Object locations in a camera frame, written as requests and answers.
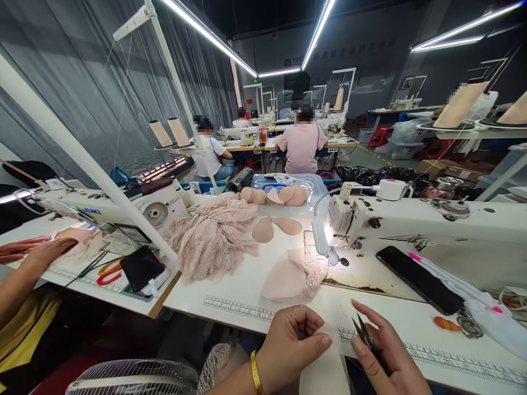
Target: bracelet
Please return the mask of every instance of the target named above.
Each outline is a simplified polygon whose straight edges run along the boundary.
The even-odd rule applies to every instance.
[[[256,366],[256,351],[251,353],[251,372],[253,373],[254,388],[256,389],[256,395],[265,395],[262,383],[260,381],[260,375],[258,374],[258,367]]]

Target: worker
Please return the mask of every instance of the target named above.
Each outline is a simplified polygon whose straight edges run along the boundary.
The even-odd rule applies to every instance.
[[[315,155],[317,150],[328,146],[328,138],[313,118],[313,107],[303,105],[297,123],[276,138],[275,148],[287,152],[286,173],[316,174],[318,170]]]
[[[46,354],[49,351],[59,353],[57,350],[41,348],[37,352],[40,357],[46,358],[46,362],[44,366],[36,366],[43,362],[42,358],[34,359],[37,345],[48,327],[53,326],[61,300],[49,289],[33,288],[48,265],[67,248],[77,244],[77,240],[68,238],[49,241],[50,239],[51,237],[41,237],[0,247],[2,263],[18,260],[23,257],[23,253],[30,251],[20,267],[0,284],[0,393],[6,387],[9,391],[14,391],[21,386],[26,386],[31,391],[40,383],[39,380],[46,377],[46,373],[50,373],[45,369],[52,366],[45,364],[51,365],[55,361],[56,355]],[[54,335],[67,336],[68,332],[49,334],[45,340],[47,345]],[[64,343],[66,339],[60,341],[63,347],[68,347]]]
[[[391,371],[387,374],[383,370],[362,340],[358,337],[351,340],[355,355],[377,395],[431,395],[427,381],[391,324],[369,307],[353,300],[352,304],[378,327],[366,324]],[[255,366],[251,363],[242,365],[207,394],[271,394],[295,382],[302,370],[320,357],[332,343],[328,335],[315,334],[322,325],[324,320],[306,306],[278,311],[262,348],[256,354]],[[253,376],[260,379],[260,391],[256,390],[257,380]]]
[[[243,107],[238,108],[238,119],[232,121],[233,128],[247,128],[251,127],[251,121],[245,117],[245,109]]]
[[[198,136],[201,139],[201,143],[205,150],[205,156],[192,155],[192,160],[196,164],[198,169],[198,175],[205,181],[210,181],[209,172],[207,171],[207,165],[216,181],[225,179],[229,176],[235,176],[238,173],[234,163],[223,165],[218,156],[222,156],[225,159],[232,159],[232,154],[225,149],[220,142],[212,135],[212,123],[206,117],[197,116],[194,118],[194,123],[197,124]],[[185,161],[191,159],[190,156],[184,156]]]

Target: woman's hand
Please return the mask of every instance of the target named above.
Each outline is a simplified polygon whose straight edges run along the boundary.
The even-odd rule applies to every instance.
[[[381,315],[369,307],[352,300],[360,313],[368,317],[377,327],[367,323],[369,334],[379,351],[382,352],[391,374],[385,373],[369,348],[356,337],[351,345],[357,359],[364,367],[377,395],[431,395],[430,387],[423,374],[406,350],[394,327]]]
[[[8,263],[22,259],[25,253],[48,240],[51,240],[51,236],[42,236],[3,245],[0,247],[0,263]]]
[[[324,320],[306,306],[278,311],[265,342],[256,354],[256,366],[265,393],[295,381],[302,370],[331,345],[331,338],[315,332]]]
[[[50,263],[59,257],[67,248],[78,243],[72,238],[58,239],[40,244],[33,248],[20,265],[20,269],[30,270],[40,277]]]

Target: led ceiling light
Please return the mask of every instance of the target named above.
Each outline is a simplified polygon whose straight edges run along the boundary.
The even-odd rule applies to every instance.
[[[478,42],[483,37],[485,37],[485,36],[476,36],[476,37],[471,37],[471,38],[463,38],[463,39],[459,39],[459,40],[455,40],[455,41],[447,41],[447,42],[443,42],[443,43],[439,43],[439,44],[435,44],[435,45],[430,45],[430,46],[426,46],[426,47],[413,48],[410,52],[425,52],[425,51],[434,50],[434,49],[459,47],[459,46],[462,46],[462,45],[473,44],[475,42]]]
[[[293,72],[299,72],[300,68],[297,67],[296,69],[285,69],[285,70],[278,70],[278,71],[270,71],[267,73],[258,74],[258,78],[264,78],[264,77],[271,77],[273,75],[281,75],[281,74],[290,74]]]
[[[320,37],[320,33],[322,33],[322,29],[324,28],[324,25],[326,24],[326,21],[328,20],[329,13],[331,12],[331,9],[335,5],[336,1],[337,0],[327,0],[326,1],[326,7],[322,10],[322,14],[318,20],[318,24],[315,29],[315,34],[313,35],[313,38],[311,39],[311,43],[309,44],[309,49],[307,50],[306,57],[304,58],[304,64],[302,64],[302,70],[306,69],[307,62],[309,62],[311,53],[317,46],[317,41],[318,41],[318,38]]]
[[[245,63],[236,53],[230,49],[223,41],[217,37],[212,30],[205,26],[194,14],[190,12],[179,0],[161,0],[168,5],[170,9],[176,12],[181,18],[185,20],[190,26],[196,29],[202,36],[214,44],[218,49],[224,52],[228,57],[233,59],[241,67],[243,67],[249,74],[256,78],[256,71],[254,71],[247,63]]]
[[[514,4],[511,4],[511,5],[508,5],[506,7],[503,7],[503,8],[500,8],[496,11],[493,11],[489,14],[486,14],[486,15],[483,15],[482,17],[476,19],[476,20],[473,20],[472,22],[469,22],[463,26],[460,26],[454,30],[451,30],[449,32],[446,32],[440,36],[437,36],[435,38],[432,38],[428,41],[425,41],[424,43],[422,44],[419,44],[418,46],[415,46],[412,48],[412,52],[415,52],[417,49],[419,48],[424,48],[424,47],[428,47],[432,44],[435,44],[435,43],[438,43],[440,41],[443,41],[449,37],[452,37],[452,36],[455,36],[461,32],[464,32],[464,31],[467,31],[469,29],[472,29],[473,27],[476,27],[476,26],[479,26],[487,21],[490,21],[491,19],[494,19],[494,18],[497,18],[498,16],[500,15],[503,15],[505,13],[508,13],[509,11],[512,11],[512,10],[515,10],[519,7],[521,7],[523,5],[523,3],[525,3],[525,0],[522,0],[518,3],[514,3]]]

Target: black phone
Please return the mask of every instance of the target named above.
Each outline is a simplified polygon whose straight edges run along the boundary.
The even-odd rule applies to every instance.
[[[127,257],[121,259],[122,271],[134,292],[141,291],[148,282],[165,271],[165,267],[156,258],[148,246],[142,246]]]
[[[375,256],[441,314],[452,315],[463,308],[460,296],[396,247],[388,246]]]

